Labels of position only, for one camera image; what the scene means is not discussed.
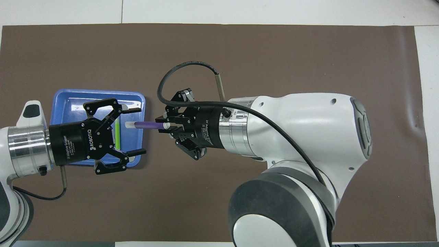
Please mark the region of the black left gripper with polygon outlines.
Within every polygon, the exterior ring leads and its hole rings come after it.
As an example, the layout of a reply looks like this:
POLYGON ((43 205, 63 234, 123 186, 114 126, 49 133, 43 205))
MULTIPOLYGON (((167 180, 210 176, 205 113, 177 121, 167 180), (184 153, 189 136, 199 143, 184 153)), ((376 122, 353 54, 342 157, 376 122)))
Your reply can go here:
POLYGON ((83 104, 83 108, 88 119, 49 126, 50 146, 56 165, 72 164, 91 158, 94 159, 95 174, 105 175, 126 171, 130 157, 147 153, 143 148, 130 150, 126 153, 116 149, 112 128, 110 128, 121 114, 141 112, 141 108, 124 110, 115 98, 87 102, 83 104), (105 106, 111 106, 112 111, 102 120, 94 118, 97 110, 105 106), (101 159, 106 154, 119 161, 105 164, 101 159))

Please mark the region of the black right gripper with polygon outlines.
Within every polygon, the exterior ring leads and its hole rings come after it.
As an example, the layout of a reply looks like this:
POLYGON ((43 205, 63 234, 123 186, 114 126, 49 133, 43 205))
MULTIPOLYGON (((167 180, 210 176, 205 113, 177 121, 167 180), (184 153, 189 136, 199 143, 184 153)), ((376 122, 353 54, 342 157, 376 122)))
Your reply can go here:
MULTIPOLYGON (((173 103, 194 102, 191 89, 177 91, 171 99, 173 103)), ((172 106, 166 104, 165 112, 157 117, 157 123, 191 124, 194 122, 194 131, 185 132, 183 127, 171 126, 170 135, 175 139, 176 146, 195 161, 206 154, 206 148, 223 149, 220 134, 219 120, 223 107, 220 106, 172 106)))

